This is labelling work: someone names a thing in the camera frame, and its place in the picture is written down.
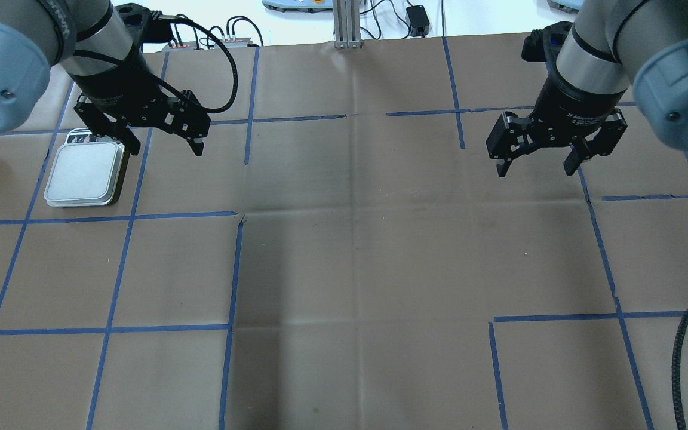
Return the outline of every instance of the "white floor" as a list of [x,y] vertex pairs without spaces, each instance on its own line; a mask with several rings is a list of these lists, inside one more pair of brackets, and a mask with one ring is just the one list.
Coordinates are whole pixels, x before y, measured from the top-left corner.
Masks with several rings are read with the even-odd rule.
[[[404,16],[406,0],[392,0],[401,16]],[[242,14],[256,22],[265,44],[313,44],[333,40],[333,13],[271,11],[262,0],[137,0],[136,3],[164,14],[185,14],[205,27],[224,27],[229,17]],[[440,0],[412,0],[413,5],[424,5],[432,23],[431,36],[442,35]],[[399,39],[405,35],[404,24],[398,21],[387,2],[377,9],[380,25],[387,39]],[[573,21],[575,14],[568,14],[549,7],[546,0],[445,0],[447,35],[494,35],[495,33],[529,32],[559,21]],[[373,15],[361,19],[361,26],[377,32]],[[238,25],[238,36],[256,38],[247,23]],[[145,51],[158,51],[160,47],[148,47]]]

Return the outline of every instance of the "metal bracket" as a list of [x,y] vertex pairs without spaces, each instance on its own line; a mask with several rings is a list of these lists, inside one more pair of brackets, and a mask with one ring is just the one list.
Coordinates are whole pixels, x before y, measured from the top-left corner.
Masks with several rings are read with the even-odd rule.
[[363,47],[360,38],[360,0],[333,0],[333,46]]

